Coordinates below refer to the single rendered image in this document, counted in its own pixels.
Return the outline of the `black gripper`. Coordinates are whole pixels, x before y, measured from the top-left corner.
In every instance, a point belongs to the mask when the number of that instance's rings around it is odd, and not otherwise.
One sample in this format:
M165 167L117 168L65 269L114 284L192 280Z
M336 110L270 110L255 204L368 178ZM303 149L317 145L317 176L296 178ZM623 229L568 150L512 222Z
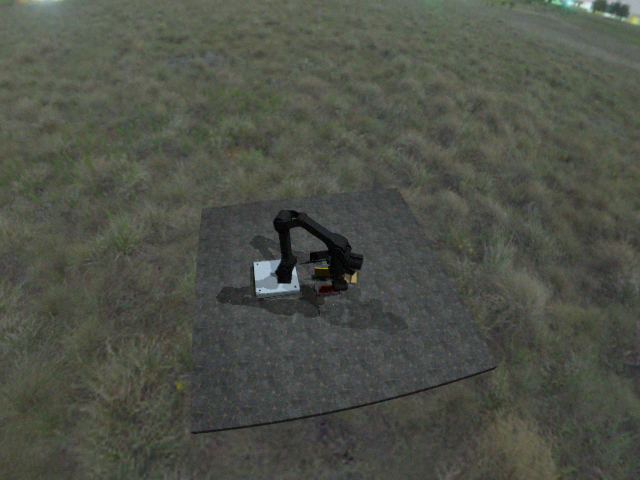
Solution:
M331 280L332 286L333 286L333 291L334 292L347 291L348 290L347 281L341 275L343 269L345 269L345 263L341 267L335 267L331 263L331 256L326 257L326 261L327 261L327 264L330 265L330 266L328 266L328 270L329 270L330 275L331 275L331 277L333 279L333 280Z

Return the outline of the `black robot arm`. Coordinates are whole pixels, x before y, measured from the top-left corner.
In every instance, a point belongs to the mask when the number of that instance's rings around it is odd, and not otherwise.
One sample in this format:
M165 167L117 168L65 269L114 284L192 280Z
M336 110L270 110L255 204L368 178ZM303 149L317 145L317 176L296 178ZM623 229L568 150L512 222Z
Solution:
M290 229L294 227L302 227L323 241L328 248L327 255L331 256L333 266L341 267L345 263L341 275L353 276L362 268L363 255L351 253L352 247L346 237L330 232L304 212L281 210L273 220L273 225L279 234L281 249L281 261L275 271L277 284L291 284L292 271L298 262L297 256L294 256L291 250Z

